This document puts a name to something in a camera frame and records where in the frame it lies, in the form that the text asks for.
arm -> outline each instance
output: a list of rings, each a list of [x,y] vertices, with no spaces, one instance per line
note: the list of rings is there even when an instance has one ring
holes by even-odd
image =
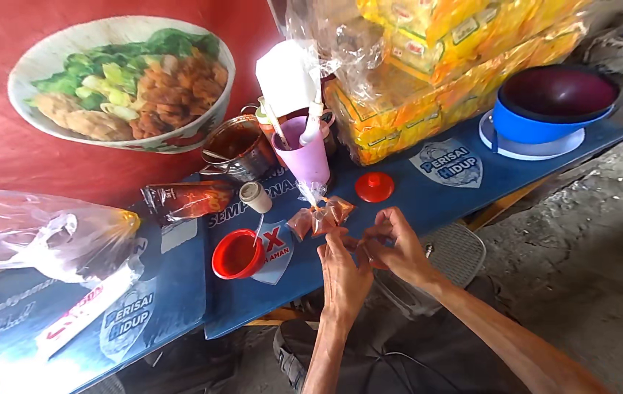
[[[533,393],[609,393],[587,370],[540,337],[454,286],[423,254],[398,208],[380,211],[365,232],[371,260],[379,260],[404,281],[427,291],[478,335]],[[375,240],[395,240],[386,247]]]
[[[324,307],[302,394],[336,392],[348,333],[372,286],[368,257],[364,250],[358,250],[355,266],[346,247],[355,249],[358,241],[345,237],[347,232],[334,228],[326,235],[327,244],[317,249],[323,270]]]
[[[321,313],[314,353],[302,394],[335,393],[348,330]]]

small container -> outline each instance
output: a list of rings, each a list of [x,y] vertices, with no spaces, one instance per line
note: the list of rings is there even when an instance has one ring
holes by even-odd
[[[272,200],[259,182],[249,182],[241,186],[238,197],[258,213],[266,213],[272,208]]]
[[[263,99],[263,96],[258,97],[258,101],[262,101],[262,99]],[[275,128],[272,126],[272,124],[270,124],[270,119],[268,119],[267,114],[263,110],[263,105],[261,105],[260,107],[256,107],[255,117],[258,120],[258,124],[260,125],[261,130],[263,130],[263,133],[265,133],[265,137],[267,137],[268,141],[270,141],[270,144],[272,144],[272,137],[275,135]],[[278,118],[278,122],[280,122],[280,124],[284,123],[285,121],[287,121],[287,118],[284,116],[281,118]],[[280,157],[280,155],[277,154],[277,152],[275,152],[275,156],[277,156],[277,161],[280,162],[280,166],[287,168],[285,161],[282,160],[282,158]]]
[[[202,148],[229,158],[202,154],[208,164],[202,175],[229,175],[240,182],[262,179],[277,165],[275,152],[254,115],[241,115],[223,122],[207,137]]]
[[[292,150],[287,151],[282,148],[282,141],[277,134],[272,139],[272,145],[298,181],[326,184],[330,178],[330,171],[323,146],[322,133],[317,133],[316,137],[306,147],[299,145],[299,136],[304,132],[306,124],[307,117],[298,116],[280,125]]]
[[[212,271],[221,279],[248,278],[265,265],[263,241],[249,228],[232,231],[219,241],[212,255]]]

metal container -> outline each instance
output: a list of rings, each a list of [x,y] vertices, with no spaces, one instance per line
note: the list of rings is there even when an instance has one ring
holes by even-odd
[[[278,164],[255,115],[223,122],[207,137],[202,149],[202,159],[207,163],[199,172],[202,175],[228,175],[240,182],[254,182]],[[229,159],[212,157],[204,151]]]

blue table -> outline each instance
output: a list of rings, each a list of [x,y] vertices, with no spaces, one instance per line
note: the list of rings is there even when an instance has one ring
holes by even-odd
[[[482,144],[479,119],[480,116],[459,123],[431,139],[454,138],[472,154],[481,157],[483,179],[478,189],[445,186],[424,176],[408,160],[421,147],[414,147],[369,168],[355,166],[347,155],[337,154],[331,162],[336,182],[328,195],[341,196],[358,206],[346,222],[350,235],[359,237],[365,228],[373,225],[377,211],[394,205],[401,208],[419,235],[427,234],[623,139],[623,128],[602,121],[589,127],[584,142],[568,154],[546,161],[518,161],[492,154]],[[355,181],[368,171],[381,171],[392,176],[396,190],[388,200],[371,204],[361,201],[355,194]],[[291,173],[283,172],[264,182],[273,196],[273,209],[266,214],[266,223],[289,219],[299,208],[308,207],[308,203],[297,200],[299,193],[292,187],[294,181]],[[242,212],[242,207],[238,200],[234,200],[227,211],[208,218],[210,252],[235,228],[256,227],[259,214],[250,209]],[[298,243],[287,271],[274,286],[250,278],[223,281],[213,278],[211,268],[207,267],[211,286],[208,289],[210,309],[205,317],[206,337],[213,339],[225,335],[321,287],[323,278],[316,247],[323,242],[323,237],[310,239],[307,236]]]
[[[133,306],[133,300],[139,307],[123,316],[108,309],[48,361],[37,356],[35,338],[89,289],[48,279],[35,269],[0,273],[0,393],[79,392],[201,325],[206,308],[203,219],[197,219],[197,236],[161,254],[161,229],[143,204],[132,209],[145,219],[136,235],[148,241],[141,254],[145,272],[131,296],[127,291],[111,308],[125,302]],[[132,319],[133,326],[117,335]]]

dirt ground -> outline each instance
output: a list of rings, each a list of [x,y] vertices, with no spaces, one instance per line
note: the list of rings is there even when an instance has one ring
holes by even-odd
[[[484,273],[504,284],[519,321],[623,393],[623,143],[583,179],[477,235]],[[272,334],[258,333],[224,393],[292,392]]]

